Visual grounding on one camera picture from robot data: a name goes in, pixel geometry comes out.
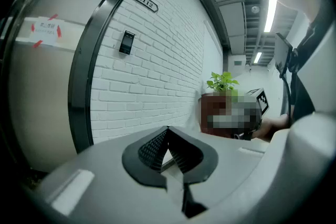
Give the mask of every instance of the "ceiling light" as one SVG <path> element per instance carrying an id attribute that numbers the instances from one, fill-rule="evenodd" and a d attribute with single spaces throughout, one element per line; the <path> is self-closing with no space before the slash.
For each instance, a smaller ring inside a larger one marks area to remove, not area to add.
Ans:
<path id="1" fill-rule="evenodd" d="M 257 53 L 256 59 L 254 60 L 254 63 L 258 63 L 261 54 L 263 54 L 263 53 L 262 53 L 262 52 L 258 52 L 258 53 Z"/>
<path id="2" fill-rule="evenodd" d="M 277 0 L 269 0 L 268 2 L 268 12 L 264 32 L 268 33 L 272 29 L 272 24 L 274 21 L 275 10 L 277 8 Z"/>
<path id="3" fill-rule="evenodd" d="M 260 8 L 258 6 L 253 6 L 251 8 L 251 11 L 252 11 L 252 13 L 256 14 L 256 13 L 258 13 L 260 11 Z"/>

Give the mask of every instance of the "room number sign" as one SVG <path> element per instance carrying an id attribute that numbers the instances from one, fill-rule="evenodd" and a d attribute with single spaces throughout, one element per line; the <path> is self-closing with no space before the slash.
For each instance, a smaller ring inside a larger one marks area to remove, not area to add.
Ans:
<path id="1" fill-rule="evenodd" d="M 157 4 L 155 4 L 151 0 L 135 0 L 140 2 L 142 5 L 144 5 L 146 8 L 150 9 L 152 12 L 157 12 L 159 10 Z"/>

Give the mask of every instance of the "potted plant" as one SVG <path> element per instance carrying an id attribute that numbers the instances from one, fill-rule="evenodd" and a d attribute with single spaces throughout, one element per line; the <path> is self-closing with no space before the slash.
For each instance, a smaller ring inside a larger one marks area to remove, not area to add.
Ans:
<path id="1" fill-rule="evenodd" d="M 223 74 L 211 73 L 211 79 L 206 83 L 213 93 L 204 93 L 198 100 L 199 126 L 202 133 L 223 137 L 231 137 L 230 129 L 213 128 L 210 121 L 213 115 L 230 115 L 231 103 L 237 102 L 238 91 L 234 89 L 237 80 L 232 80 L 230 72 Z"/>
<path id="2" fill-rule="evenodd" d="M 208 84 L 208 88 L 214 89 L 215 92 L 226 92 L 234 90 L 234 84 L 239 84 L 237 80 L 231 80 L 232 76 L 230 72 L 223 72 L 222 75 L 216 74 L 214 72 L 211 73 L 211 79 L 206 83 Z"/>

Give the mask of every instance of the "person's hand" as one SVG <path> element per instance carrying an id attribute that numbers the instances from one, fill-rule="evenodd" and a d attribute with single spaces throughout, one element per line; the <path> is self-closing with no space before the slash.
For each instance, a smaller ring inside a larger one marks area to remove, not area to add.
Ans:
<path id="1" fill-rule="evenodd" d="M 252 134 L 252 138 L 259 138 L 270 142 L 274 133 L 288 128 L 288 115 L 284 114 L 276 119 L 263 119 L 261 126 Z"/>

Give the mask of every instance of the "pixelated area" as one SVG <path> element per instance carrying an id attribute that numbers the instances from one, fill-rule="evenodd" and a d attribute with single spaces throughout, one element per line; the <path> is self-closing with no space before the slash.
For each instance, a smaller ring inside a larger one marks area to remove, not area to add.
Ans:
<path id="1" fill-rule="evenodd" d="M 267 106 L 265 102 L 265 96 L 258 100 L 251 95 L 203 95 L 199 102 L 201 131 L 230 138 L 234 134 L 253 131 L 261 120 L 263 108 Z"/>

